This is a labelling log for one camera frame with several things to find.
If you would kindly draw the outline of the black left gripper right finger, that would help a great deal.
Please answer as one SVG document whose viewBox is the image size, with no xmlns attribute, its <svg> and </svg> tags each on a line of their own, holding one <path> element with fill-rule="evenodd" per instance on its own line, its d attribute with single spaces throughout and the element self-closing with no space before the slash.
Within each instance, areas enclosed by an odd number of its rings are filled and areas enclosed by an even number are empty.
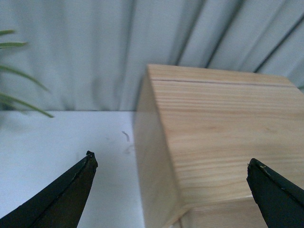
<svg viewBox="0 0 304 228">
<path fill-rule="evenodd" d="M 304 226 L 304 190 L 253 158 L 247 166 L 247 183 L 269 228 Z"/>
</svg>

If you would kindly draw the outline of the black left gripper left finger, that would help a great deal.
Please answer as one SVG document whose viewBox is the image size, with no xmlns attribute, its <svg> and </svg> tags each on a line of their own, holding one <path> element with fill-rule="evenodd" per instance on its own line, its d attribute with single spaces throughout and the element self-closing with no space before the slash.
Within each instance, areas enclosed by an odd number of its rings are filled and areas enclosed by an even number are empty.
<svg viewBox="0 0 304 228">
<path fill-rule="evenodd" d="M 2 228 L 76 228 L 88 199 L 98 163 L 93 152 L 34 197 L 2 217 Z"/>
</svg>

